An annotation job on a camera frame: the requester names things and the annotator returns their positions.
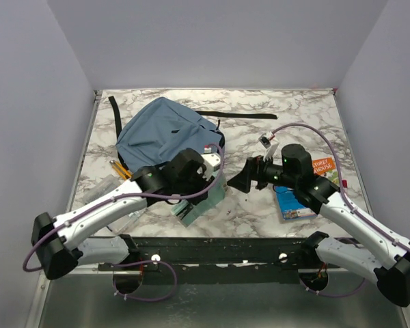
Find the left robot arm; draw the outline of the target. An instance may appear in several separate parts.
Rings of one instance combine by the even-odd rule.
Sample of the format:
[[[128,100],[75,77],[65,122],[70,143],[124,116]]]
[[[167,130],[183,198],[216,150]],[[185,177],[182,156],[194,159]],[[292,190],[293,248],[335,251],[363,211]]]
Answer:
[[[31,253],[49,280],[59,279],[86,264],[117,264],[132,269],[138,260],[128,237],[95,237],[118,219],[165,200],[198,204],[208,196],[221,167],[217,153],[199,154],[191,148],[172,160],[145,166],[108,194],[74,211],[50,216],[39,214],[33,222]]]

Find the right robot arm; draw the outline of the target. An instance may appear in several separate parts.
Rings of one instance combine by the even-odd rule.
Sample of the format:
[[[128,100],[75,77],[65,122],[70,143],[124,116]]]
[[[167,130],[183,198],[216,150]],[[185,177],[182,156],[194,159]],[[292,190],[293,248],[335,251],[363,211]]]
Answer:
[[[299,144],[284,146],[282,164],[263,156],[250,157],[228,186],[249,193],[251,183],[292,189],[297,201],[334,222],[362,244],[358,249],[317,232],[301,250],[301,261],[314,268],[333,264],[377,286],[380,293],[402,308],[410,304],[410,240],[361,210],[332,181],[314,173],[312,158]]]

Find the blue backpack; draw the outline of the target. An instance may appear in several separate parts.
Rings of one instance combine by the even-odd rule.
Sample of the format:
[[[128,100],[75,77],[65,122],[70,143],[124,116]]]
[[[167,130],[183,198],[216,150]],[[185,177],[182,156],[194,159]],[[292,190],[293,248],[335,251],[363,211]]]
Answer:
[[[116,149],[123,168],[136,172],[144,166],[160,165],[172,160],[180,151],[191,148],[202,153],[208,144],[225,147],[225,135],[220,123],[208,116],[276,120],[271,113],[224,113],[219,111],[194,111],[166,97],[149,102],[126,124],[122,125],[120,108],[114,96],[109,97],[113,109]]]

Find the blue paperback book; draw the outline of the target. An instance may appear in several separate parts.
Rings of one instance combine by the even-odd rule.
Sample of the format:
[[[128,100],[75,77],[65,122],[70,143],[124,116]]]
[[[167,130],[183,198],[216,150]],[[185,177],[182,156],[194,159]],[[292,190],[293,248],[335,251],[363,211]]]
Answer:
[[[284,221],[312,219],[317,216],[315,212],[297,201],[292,189],[274,186],[273,190]]]

